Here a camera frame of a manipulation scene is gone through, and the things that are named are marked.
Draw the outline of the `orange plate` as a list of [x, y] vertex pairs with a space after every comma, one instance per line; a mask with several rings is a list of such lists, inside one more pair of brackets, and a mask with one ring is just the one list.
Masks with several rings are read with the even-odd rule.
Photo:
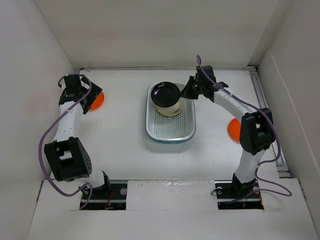
[[240, 132], [241, 132], [241, 123], [236, 119], [233, 118], [227, 127], [227, 131], [229, 136], [236, 141], [237, 143], [240, 142]]
[[97, 110], [99, 107], [102, 106], [104, 101], [105, 101], [105, 94], [103, 92], [100, 92], [97, 98], [91, 104], [90, 111]]

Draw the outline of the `beige plate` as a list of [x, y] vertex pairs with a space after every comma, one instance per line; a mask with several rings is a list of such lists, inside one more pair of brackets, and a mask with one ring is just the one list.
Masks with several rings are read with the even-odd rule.
[[157, 100], [154, 104], [157, 112], [165, 117], [177, 116], [183, 109], [182, 100], [168, 98]]

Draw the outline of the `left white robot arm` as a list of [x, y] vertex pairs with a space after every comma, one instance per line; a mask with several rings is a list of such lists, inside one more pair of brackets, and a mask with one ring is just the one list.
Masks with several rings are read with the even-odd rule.
[[38, 158], [45, 178], [61, 195], [68, 196], [56, 182], [80, 183], [79, 191], [91, 188], [100, 198], [111, 194], [111, 185], [104, 171], [94, 170], [91, 158], [79, 138], [82, 116], [92, 108], [102, 89], [83, 74], [67, 74], [60, 78], [62, 89], [58, 106], [60, 116], [46, 130], [57, 128], [52, 142], [40, 139]]

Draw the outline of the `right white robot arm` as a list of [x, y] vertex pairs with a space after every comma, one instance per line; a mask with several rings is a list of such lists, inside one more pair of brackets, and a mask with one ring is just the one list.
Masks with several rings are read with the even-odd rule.
[[273, 120], [268, 108], [256, 108], [238, 98], [224, 82], [217, 82], [210, 65], [196, 67], [180, 97], [196, 100], [203, 95], [221, 106], [240, 122], [239, 142], [242, 154], [229, 187], [231, 202], [239, 202], [253, 193], [262, 156], [275, 141]]

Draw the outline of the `white perforated plastic bin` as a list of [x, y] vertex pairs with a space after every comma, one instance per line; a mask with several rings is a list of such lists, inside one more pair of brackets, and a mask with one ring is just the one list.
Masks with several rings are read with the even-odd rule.
[[161, 115], [151, 99], [155, 84], [149, 86], [146, 94], [145, 131], [154, 141], [165, 144], [179, 144], [190, 140], [196, 132], [195, 103], [182, 99], [181, 112], [172, 117]]

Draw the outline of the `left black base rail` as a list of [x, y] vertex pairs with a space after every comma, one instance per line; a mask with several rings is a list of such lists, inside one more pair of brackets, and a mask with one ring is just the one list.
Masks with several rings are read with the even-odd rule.
[[106, 211], [122, 211], [126, 210], [128, 182], [118, 181], [111, 182], [110, 189], [95, 189], [88, 203], [85, 203], [89, 197], [89, 190], [87, 193], [82, 193], [80, 200], [80, 210], [106, 210]]

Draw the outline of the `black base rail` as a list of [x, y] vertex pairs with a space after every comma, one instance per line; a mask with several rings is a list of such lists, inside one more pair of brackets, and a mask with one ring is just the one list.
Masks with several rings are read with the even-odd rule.
[[89, 197], [89, 190], [87, 193], [82, 193], [80, 200], [80, 210], [106, 210], [106, 211], [122, 211], [126, 210], [128, 182], [118, 181], [111, 182], [110, 189], [95, 189], [88, 203], [85, 203]]
[[232, 180], [217, 180], [211, 195], [216, 197], [218, 210], [263, 210], [264, 204], [257, 180], [241, 187]]

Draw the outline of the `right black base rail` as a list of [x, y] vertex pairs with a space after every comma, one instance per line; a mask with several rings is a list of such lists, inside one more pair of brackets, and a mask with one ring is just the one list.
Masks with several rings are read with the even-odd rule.
[[218, 210], [263, 210], [264, 204], [257, 180], [241, 187], [232, 180], [217, 180], [211, 195], [216, 197]]

